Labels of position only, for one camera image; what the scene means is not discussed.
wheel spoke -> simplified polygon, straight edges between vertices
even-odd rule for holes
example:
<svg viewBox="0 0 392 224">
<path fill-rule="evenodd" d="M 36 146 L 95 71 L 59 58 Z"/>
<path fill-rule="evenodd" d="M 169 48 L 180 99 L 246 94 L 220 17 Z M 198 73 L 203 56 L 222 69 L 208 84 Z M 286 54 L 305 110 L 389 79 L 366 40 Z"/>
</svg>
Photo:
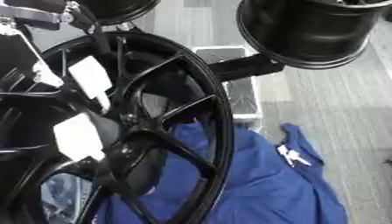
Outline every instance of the wheel spoke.
<svg viewBox="0 0 392 224">
<path fill-rule="evenodd" d="M 191 102 L 185 106 L 167 112 L 161 118 L 163 128 L 167 130 L 175 123 L 189 122 L 196 116 L 214 111 L 215 99 L 215 95 L 209 95 L 198 101 Z"/>
<path fill-rule="evenodd" d="M 207 162 L 202 156 L 190 150 L 179 140 L 163 131 L 149 131 L 143 130 L 135 132 L 135 135 L 141 135 L 141 137 L 147 137 L 152 140 L 153 143 L 162 147 L 162 149 L 174 153 L 183 159 L 189 161 L 191 164 L 199 169 L 200 175 L 203 178 L 207 178 L 211 175 L 216 174 L 216 168 L 213 164 Z"/>
<path fill-rule="evenodd" d="M 159 221 L 154 217 L 150 210 L 143 204 L 142 201 L 133 193 L 132 189 L 123 182 L 117 182 L 115 185 L 115 192 L 121 196 L 121 200 L 127 204 L 139 217 L 139 219 L 146 224 L 158 224 Z"/>
<path fill-rule="evenodd" d="M 174 56 L 172 56 L 169 59 L 163 60 L 162 62 L 160 62 L 159 64 L 148 68 L 146 70 L 144 70 L 143 72 L 139 73 L 132 81 L 130 81 L 127 85 L 127 87 L 124 89 L 124 95 L 126 95 L 126 92 L 128 92 L 130 89 L 137 87 L 138 85 L 140 85 L 141 83 L 146 82 L 150 77 L 154 77 L 153 76 L 153 71 L 164 67 L 170 63 L 172 63 L 174 60 L 177 60 L 179 58 L 181 58 L 182 55 L 181 54 L 176 54 Z"/>
<path fill-rule="evenodd" d="M 109 192 L 103 186 L 92 187 L 86 203 L 83 205 L 75 224 L 92 223 L 102 202 L 109 196 Z"/>
</svg>

blue cloth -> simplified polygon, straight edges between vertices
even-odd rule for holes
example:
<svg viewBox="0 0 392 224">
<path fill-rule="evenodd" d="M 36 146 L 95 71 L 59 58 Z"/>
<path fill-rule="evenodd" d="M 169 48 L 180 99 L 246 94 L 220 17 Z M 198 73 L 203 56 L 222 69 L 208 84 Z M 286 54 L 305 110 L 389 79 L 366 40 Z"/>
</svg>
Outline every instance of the blue cloth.
<svg viewBox="0 0 392 224">
<path fill-rule="evenodd" d="M 235 154 L 227 187 L 210 224 L 346 224 L 345 208 L 323 180 L 324 162 L 306 141 L 299 127 L 284 124 L 284 140 L 291 150 L 312 166 L 288 166 L 276 147 L 265 138 L 245 129 L 235 131 Z M 174 133 L 200 155 L 207 154 L 207 138 L 198 124 L 179 126 Z M 188 198 L 199 174 L 185 160 L 170 155 L 157 190 L 142 197 L 143 203 L 161 221 L 176 213 Z M 117 196 L 111 198 L 114 224 L 142 223 Z M 105 223 L 105 206 L 99 212 L 99 224 Z"/>
</svg>

